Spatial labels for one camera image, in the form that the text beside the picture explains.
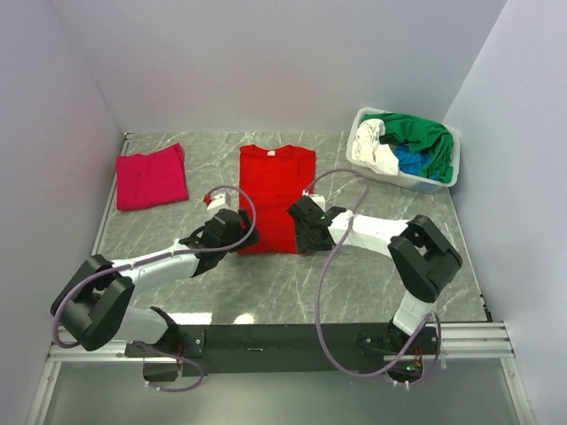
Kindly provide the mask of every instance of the cable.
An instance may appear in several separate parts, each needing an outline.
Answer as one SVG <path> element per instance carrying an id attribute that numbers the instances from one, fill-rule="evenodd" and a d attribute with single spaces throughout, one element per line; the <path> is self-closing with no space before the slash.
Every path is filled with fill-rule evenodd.
<path id="1" fill-rule="evenodd" d="M 206 253 L 206 252 L 219 252 L 219 251 L 230 251 L 233 248 L 238 247 L 238 245 L 240 245 L 241 243 L 244 243 L 246 241 L 246 239 L 248 239 L 250 237 L 250 235 L 252 234 L 252 232 L 254 231 L 254 229 L 256 228 L 256 206 L 254 205 L 254 202 L 250 199 L 250 197 L 248 196 L 248 194 L 246 192 L 244 192 L 243 190 L 241 190 L 240 188 L 237 188 L 236 186 L 231 186 L 231 185 L 227 185 L 227 184 L 222 184 L 220 186 L 216 186 L 212 189 L 210 189 L 207 192 L 207 195 L 211 195 L 211 193 L 215 192 L 218 189 L 233 189 L 236 190 L 237 192 L 239 192 L 243 197 L 245 197 L 246 201 L 248 201 L 248 204 L 250 205 L 251 209 L 252 209 L 252 224 L 250 226 L 250 228 L 248 229 L 248 231 L 246 232 L 246 234 L 239 240 L 236 241 L 234 243 L 231 243 L 230 245 L 227 246 L 220 246 L 217 248 L 199 248 L 199 249 L 186 249 L 186 250 L 179 250 L 179 251 L 175 251 L 173 253 L 171 252 L 165 252 L 165 253 L 161 253 L 158 255 L 155 255 L 153 257 L 149 257 L 147 259 L 142 259 L 136 263 L 132 263 L 132 264 L 125 264 L 122 266 L 117 266 L 117 267 L 110 267 L 107 268 L 105 270 L 101 270 L 99 272 L 96 272 L 94 274 L 92 274 L 91 276 L 87 277 L 86 279 L 83 279 L 82 281 L 80 281 L 74 288 L 72 288 L 61 300 L 61 302 L 59 303 L 59 306 L 57 308 L 57 311 L 54 314 L 53 317 L 53 326 L 51 327 L 51 334 L 53 337 L 53 342 L 58 345 L 61 348 L 74 348 L 78 345 L 80 345 L 79 341 L 76 341 L 74 343 L 64 343 L 61 338 L 59 337 L 59 323 L 61 322 L 61 316 L 63 315 L 63 311 L 65 310 L 65 307 L 67 305 L 67 303 L 73 299 L 79 292 L 81 292 L 88 284 L 94 282 L 96 279 L 98 279 L 99 277 L 102 276 L 106 276 L 108 274 L 112 274 L 112 273 L 117 273 L 117 272 L 121 272 L 123 270 L 127 270 L 130 268 L 134 268 L 134 267 L 138 267 L 138 266 L 145 266 L 147 264 L 151 264 L 154 263 L 156 261 L 160 261 L 162 259 L 167 259 L 170 258 L 172 256 L 176 256 L 176 255 L 182 255 L 182 254 L 200 254 L 200 253 Z M 161 389 L 165 392 L 183 392 L 183 391 L 187 391 L 187 390 L 192 390 L 193 388 L 197 387 L 199 384 L 201 384 L 203 382 L 203 379 L 205 379 L 206 376 L 206 371 L 205 369 L 203 369 L 197 362 L 193 361 L 193 360 L 189 360 L 183 357 L 177 357 L 174 356 L 172 354 L 166 353 L 166 352 L 161 352 L 160 350 L 156 350 L 155 348 L 149 346 L 146 343 L 140 342 L 140 341 L 134 341 L 133 344 L 137 344 L 142 346 L 144 349 L 154 352 L 160 356 L 164 356 L 164 357 L 170 357 L 173 359 L 177 359 L 178 361 L 181 361 L 185 364 L 191 365 L 193 367 L 195 367 L 200 375 L 198 380 L 193 383 L 192 385 L 188 386 L 188 387 L 184 387 L 184 388 L 176 388 L 176 389 L 165 389 L 165 388 L 161 388 L 155 384 L 150 384 L 153 388 L 156 389 Z"/>
<path id="2" fill-rule="evenodd" d="M 323 281 L 325 279 L 325 275 L 327 274 L 327 271 L 329 270 L 329 266 L 330 266 L 331 261 L 335 258 L 338 251 L 340 250 L 341 246 L 343 245 L 343 243 L 347 239 L 348 235 L 353 230 L 353 221 L 354 221 L 354 217 L 355 217 L 357 210 L 361 206 L 362 202 L 364 202 L 364 199 L 366 198 L 366 196 L 369 193 L 369 181 L 368 181 L 366 175 L 364 175 L 364 174 L 362 174 L 362 173 L 360 173 L 356 170 L 353 170 L 351 168 L 336 168 L 336 169 L 333 169 L 333 170 L 330 170 L 326 173 L 321 174 L 315 180 L 313 180 L 311 183 L 309 183 L 309 185 L 306 187 L 306 191 L 311 190 L 314 187 L 314 185 L 318 181 L 320 181 L 323 177 L 325 177 L 329 174 L 338 173 L 338 172 L 348 172 L 348 173 L 353 173 L 353 174 L 358 175 L 359 177 L 362 178 L 366 187 L 365 187 L 364 191 L 362 192 L 361 197 L 358 199 L 358 201 L 356 201 L 356 203 L 353 206 L 353 209 L 352 209 L 353 216 L 348 221 L 348 227 L 346 228 L 346 232 L 342 235 L 342 237 L 338 240 L 337 244 L 331 250 L 329 257 L 327 257 L 327 259 L 325 260 L 325 264 L 323 265 L 321 275 L 319 276 L 319 284 L 317 286 L 317 295 L 316 295 L 316 298 L 315 298 L 315 329 L 317 331 L 317 337 L 319 338 L 319 344 L 321 345 L 321 348 L 322 348 L 323 352 L 325 353 L 325 356 L 327 357 L 327 359 L 330 361 L 330 363 L 337 370 L 339 370 L 340 372 L 342 372 L 346 375 L 352 376 L 353 378 L 375 378 L 379 375 L 382 375 L 384 372 L 388 371 L 390 368 L 394 367 L 396 365 L 396 363 L 398 363 L 400 361 L 401 357 L 406 353 L 409 346 L 416 340 L 417 336 L 422 331 L 423 327 L 427 323 L 427 320 L 429 320 L 429 318 L 431 317 L 431 313 L 427 314 L 422 319 L 422 321 L 419 323 L 419 325 L 417 326 L 417 328 L 414 331 L 414 333 L 412 334 L 412 336 L 406 341 L 406 343 L 401 348 L 400 352 L 396 355 L 396 357 L 392 361 L 390 361 L 387 365 L 385 365 L 384 367 L 381 367 L 380 369 L 378 369 L 374 372 L 370 372 L 370 373 L 367 373 L 367 374 L 359 374 L 357 372 L 353 372 L 351 370 L 345 369 L 340 363 L 337 362 L 337 360 L 331 354 L 329 347 L 327 346 L 327 343 L 325 342 L 325 338 L 322 334 L 322 326 L 321 326 L 322 284 L 323 284 Z M 431 366 L 427 369 L 426 373 L 424 373 L 421 378 L 410 383 L 409 385 L 415 385 L 416 383 L 421 382 L 425 377 L 427 377 L 429 375 L 430 371 L 433 369 L 433 367 L 437 363 L 437 360 L 439 358 L 440 350 L 441 350 L 441 324 L 440 324 L 439 316 L 436 313 L 434 313 L 434 315 L 435 315 L 435 318 L 436 318 L 437 324 L 438 324 L 438 326 L 437 326 L 437 329 L 438 329 L 437 353 L 435 355 L 435 359 L 433 360 L 433 363 L 431 364 Z"/>

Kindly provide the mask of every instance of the laundry basket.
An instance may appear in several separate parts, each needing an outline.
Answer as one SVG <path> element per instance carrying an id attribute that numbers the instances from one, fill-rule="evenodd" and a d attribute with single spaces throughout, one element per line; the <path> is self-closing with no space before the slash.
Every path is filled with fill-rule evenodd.
<path id="1" fill-rule="evenodd" d="M 402 171 L 398 171 L 398 175 L 386 175 L 378 174 L 372 171 L 363 162 L 356 161 L 351 155 L 353 150 L 354 139 L 356 138 L 356 130 L 362 122 L 362 118 L 367 114 L 384 113 L 387 111 L 382 111 L 381 109 L 374 108 L 362 108 L 356 114 L 353 122 L 353 128 L 351 129 L 351 134 L 348 136 L 348 143 L 346 145 L 346 159 L 354 164 L 356 170 L 368 176 L 370 179 L 378 180 L 380 182 L 386 182 L 395 184 L 396 186 L 401 186 L 402 188 L 409 188 L 413 190 L 419 190 L 420 192 L 433 193 L 441 188 L 450 188 L 457 182 L 457 175 L 459 174 L 459 161 L 461 159 L 461 139 L 453 128 L 447 127 L 447 130 L 453 136 L 453 153 L 451 156 L 451 165 L 453 166 L 453 177 L 449 183 L 437 182 L 435 180 L 425 179 L 416 175 L 406 174 Z"/>

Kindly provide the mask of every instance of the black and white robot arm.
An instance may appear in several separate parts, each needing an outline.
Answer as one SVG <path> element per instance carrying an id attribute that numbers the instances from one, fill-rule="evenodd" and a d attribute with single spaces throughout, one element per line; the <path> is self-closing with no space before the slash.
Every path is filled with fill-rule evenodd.
<path id="1" fill-rule="evenodd" d="M 213 197 L 207 205 L 208 220 L 190 236 L 177 239 L 169 248 L 133 259 L 89 257 L 51 306 L 56 315 L 65 296 L 81 281 L 101 270 L 119 272 L 96 279 L 62 307 L 60 323 L 87 351 L 113 338 L 158 344 L 168 351 L 175 344 L 176 324 L 157 307 L 140 309 L 131 300 L 164 282 L 198 276 L 217 266 L 229 252 L 259 241 L 257 230 L 232 250 L 192 253 L 191 251 L 229 246 L 242 240 L 252 225 L 245 210 L 230 209 L 229 195 Z"/>
<path id="2" fill-rule="evenodd" d="M 384 220 L 331 207 L 320 195 L 303 196 L 288 210 L 295 220 L 301 251 L 328 251 L 352 228 L 343 245 L 378 252 L 393 259 L 406 288 L 392 324 L 412 335 L 440 292 L 461 268 L 462 258 L 445 236 L 422 215 L 412 220 Z"/>

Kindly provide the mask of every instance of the marble table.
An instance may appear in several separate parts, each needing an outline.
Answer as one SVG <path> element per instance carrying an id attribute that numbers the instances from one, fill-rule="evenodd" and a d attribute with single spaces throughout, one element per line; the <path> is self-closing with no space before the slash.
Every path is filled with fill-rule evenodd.
<path id="1" fill-rule="evenodd" d="M 116 210 L 115 194 L 105 219 L 98 252 L 108 259 L 127 259 L 168 247 L 207 219 L 203 195 L 221 183 L 238 184 L 239 148 L 255 143 L 273 149 L 297 144 L 316 151 L 317 173 L 346 160 L 342 132 L 136 133 L 126 153 L 150 153 L 173 143 L 185 151 L 190 200 L 136 212 Z M 447 189 L 424 194 L 382 182 L 371 182 L 360 213 L 386 219 L 429 216 L 463 256 L 462 269 L 437 302 L 443 321 L 486 321 L 484 301 L 470 263 Z M 361 179 L 334 174 L 316 186 L 327 206 L 349 207 L 362 192 Z M 227 256 L 218 267 L 197 278 L 169 282 L 141 294 L 135 306 L 155 305 L 170 313 L 188 313 L 195 322 L 214 324 L 306 323 L 314 320 L 314 296 L 327 253 Z M 344 247 L 331 265 L 322 293 L 325 322 L 388 321 L 404 287 L 387 257 Z"/>

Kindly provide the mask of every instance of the wall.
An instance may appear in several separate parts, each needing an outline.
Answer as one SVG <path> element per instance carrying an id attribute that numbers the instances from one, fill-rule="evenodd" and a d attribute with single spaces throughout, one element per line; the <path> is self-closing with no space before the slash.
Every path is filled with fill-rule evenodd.
<path id="1" fill-rule="evenodd" d="M 454 201 L 540 423 L 564 423 L 567 368 L 567 4 L 509 0 L 449 110 Z"/>
<path id="2" fill-rule="evenodd" d="M 89 254 L 121 134 L 44 0 L 0 2 L 0 422 L 22 423 L 51 301 Z"/>
<path id="3" fill-rule="evenodd" d="M 51 0 L 120 126 L 346 129 L 442 120 L 505 0 Z"/>

